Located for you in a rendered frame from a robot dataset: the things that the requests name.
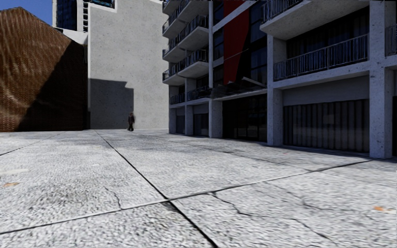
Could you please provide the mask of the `brown brick building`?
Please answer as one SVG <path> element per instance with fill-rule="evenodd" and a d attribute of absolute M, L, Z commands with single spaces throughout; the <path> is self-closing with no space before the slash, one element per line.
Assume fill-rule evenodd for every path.
<path fill-rule="evenodd" d="M 87 126 L 85 46 L 27 10 L 0 11 L 0 132 Z"/>

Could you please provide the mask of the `pale concrete building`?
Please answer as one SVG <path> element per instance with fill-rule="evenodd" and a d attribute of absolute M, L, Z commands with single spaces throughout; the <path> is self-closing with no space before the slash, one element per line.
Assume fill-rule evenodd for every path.
<path fill-rule="evenodd" d="M 87 126 L 136 129 L 169 124 L 159 0 L 52 0 L 52 25 L 85 46 Z"/>

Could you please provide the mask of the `grey concrete balcony building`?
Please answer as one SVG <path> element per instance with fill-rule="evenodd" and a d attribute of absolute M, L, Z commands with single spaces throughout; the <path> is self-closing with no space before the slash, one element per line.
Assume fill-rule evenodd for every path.
<path fill-rule="evenodd" d="M 169 131 L 397 156 L 397 0 L 162 0 Z"/>

